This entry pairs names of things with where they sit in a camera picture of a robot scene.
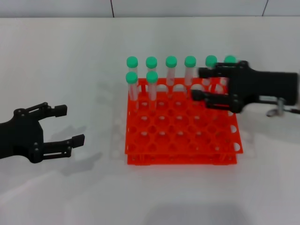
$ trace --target green test tube cap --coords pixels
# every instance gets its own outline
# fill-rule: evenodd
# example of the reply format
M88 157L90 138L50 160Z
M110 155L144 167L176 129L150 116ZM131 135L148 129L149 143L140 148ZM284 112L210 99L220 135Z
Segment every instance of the green test tube cap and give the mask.
M215 55L209 55L206 57L205 59L205 65L209 68L212 68L215 66L215 64L217 63L217 58Z
M126 74L126 82L129 84L134 84L137 82L137 74L136 72L128 72Z
M149 71L146 75L148 83L156 83L158 81L158 74L155 71Z
M227 55L224 59L225 63L236 63L236 58L233 55Z
M154 69L158 66L158 60L155 57L150 56L146 59L146 66L149 69Z
M186 59L184 60L184 65L186 67L195 67L196 66L196 58L194 56L187 56Z
M127 66L129 68L136 68L138 65L138 61L137 61L137 58L134 57L134 56L130 56L127 58Z
M174 68L175 66L177 66L177 59L175 56L169 56L166 58L165 60L165 65L168 68Z

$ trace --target orange test tube rack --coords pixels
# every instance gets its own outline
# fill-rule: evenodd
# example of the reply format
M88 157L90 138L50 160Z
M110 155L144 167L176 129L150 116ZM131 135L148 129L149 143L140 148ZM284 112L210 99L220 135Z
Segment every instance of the orange test tube rack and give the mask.
M243 153L236 115L228 111L205 108L204 102L191 99L190 88L200 84L205 91L217 89L227 92L220 78L193 78L191 86L184 78L175 78L184 91L158 91L156 109L149 107L147 81L139 78L138 101L128 96L125 154L128 165L176 164L237 164L237 154ZM166 85L159 78L157 85Z

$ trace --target white table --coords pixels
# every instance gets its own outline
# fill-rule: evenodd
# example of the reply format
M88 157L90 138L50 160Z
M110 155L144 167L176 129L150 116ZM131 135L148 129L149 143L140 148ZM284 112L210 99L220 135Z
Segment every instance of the white table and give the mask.
M298 225L300 119L238 115L235 166L128 166L126 58L168 55L198 66L215 54L257 70L298 71L300 18L1 19L0 119L44 101L65 117L42 121L46 141L84 133L71 158L0 160L1 225Z

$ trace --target white wall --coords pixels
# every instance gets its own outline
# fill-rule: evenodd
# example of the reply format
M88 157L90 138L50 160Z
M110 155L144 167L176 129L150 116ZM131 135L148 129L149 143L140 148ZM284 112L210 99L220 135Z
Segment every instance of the white wall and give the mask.
M110 0L0 0L0 17L112 17Z
M264 15L300 15L300 0L269 0Z
M115 17L262 15L267 0L112 0Z

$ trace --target green cap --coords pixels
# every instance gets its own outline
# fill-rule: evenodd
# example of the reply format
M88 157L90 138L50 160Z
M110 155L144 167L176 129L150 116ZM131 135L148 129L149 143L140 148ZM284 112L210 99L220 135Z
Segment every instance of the green cap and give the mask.
M126 74L126 81L129 84L133 84L137 82L137 74L136 72L128 72Z
M206 65L207 67L212 68L212 67L215 66L215 64L217 63L217 61L218 61L218 60L217 60L217 58L216 58L215 55L209 55L209 56L207 56L206 59L205 59L205 65Z
M224 62L226 62L226 63L235 63L236 58L233 55L227 55L224 59Z
M165 65L169 68L174 68L175 66L177 66L176 57L175 56L169 56L168 58L166 58Z
M150 56L146 59L146 66L149 69L154 69L155 67L157 67L157 65L158 65L158 60L155 57Z
M194 56L187 56L186 60L184 60L184 65L186 67L195 67L196 66L196 58Z
M138 65L137 58L134 56L130 56L127 58L127 66L129 68L136 68Z
M156 83L158 81L158 74L155 71L149 71L146 75L146 79L149 83Z

